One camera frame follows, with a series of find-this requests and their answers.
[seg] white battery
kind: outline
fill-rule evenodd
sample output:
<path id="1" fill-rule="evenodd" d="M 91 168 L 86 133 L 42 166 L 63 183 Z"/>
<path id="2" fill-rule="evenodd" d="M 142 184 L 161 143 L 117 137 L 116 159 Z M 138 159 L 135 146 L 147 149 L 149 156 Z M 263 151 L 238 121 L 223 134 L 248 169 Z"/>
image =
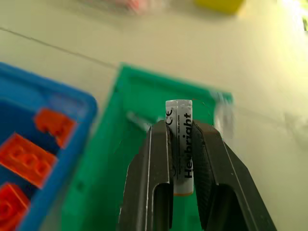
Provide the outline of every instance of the white battery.
<path id="1" fill-rule="evenodd" d="M 191 100 L 166 101 L 166 123 L 173 134 L 171 142 L 175 196 L 193 193 L 192 107 Z"/>

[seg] orange lego brick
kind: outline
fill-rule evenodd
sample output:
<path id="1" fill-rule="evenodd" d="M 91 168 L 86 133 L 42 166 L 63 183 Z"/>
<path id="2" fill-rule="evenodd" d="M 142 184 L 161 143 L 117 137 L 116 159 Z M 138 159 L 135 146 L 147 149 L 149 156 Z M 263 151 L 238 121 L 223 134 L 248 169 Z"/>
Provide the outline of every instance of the orange lego brick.
<path id="1" fill-rule="evenodd" d="M 14 133 L 0 147 L 0 164 L 41 188 L 57 158 Z"/>
<path id="2" fill-rule="evenodd" d="M 50 133 L 61 148 L 64 147 L 75 125 L 74 120 L 48 108 L 43 108 L 35 116 L 34 122 L 38 130 Z"/>
<path id="3" fill-rule="evenodd" d="M 13 231 L 27 212 L 30 201 L 14 184 L 0 188 L 0 231 Z"/>

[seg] blue plastic bin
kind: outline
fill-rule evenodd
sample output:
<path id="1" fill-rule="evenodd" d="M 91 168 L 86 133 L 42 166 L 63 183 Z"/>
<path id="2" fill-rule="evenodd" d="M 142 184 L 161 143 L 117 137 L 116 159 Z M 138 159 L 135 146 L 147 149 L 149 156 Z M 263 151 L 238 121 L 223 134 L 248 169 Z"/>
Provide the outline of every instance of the blue plastic bin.
<path id="1" fill-rule="evenodd" d="M 49 134 L 35 128 L 33 117 L 43 107 L 77 122 L 64 149 L 60 149 Z M 96 101 L 91 95 L 0 63 L 0 145 L 17 132 L 58 158 L 41 190 L 0 166 L 0 185 L 15 183 L 31 200 L 30 210 L 17 230 L 36 231 L 39 228 L 82 151 L 96 111 Z"/>

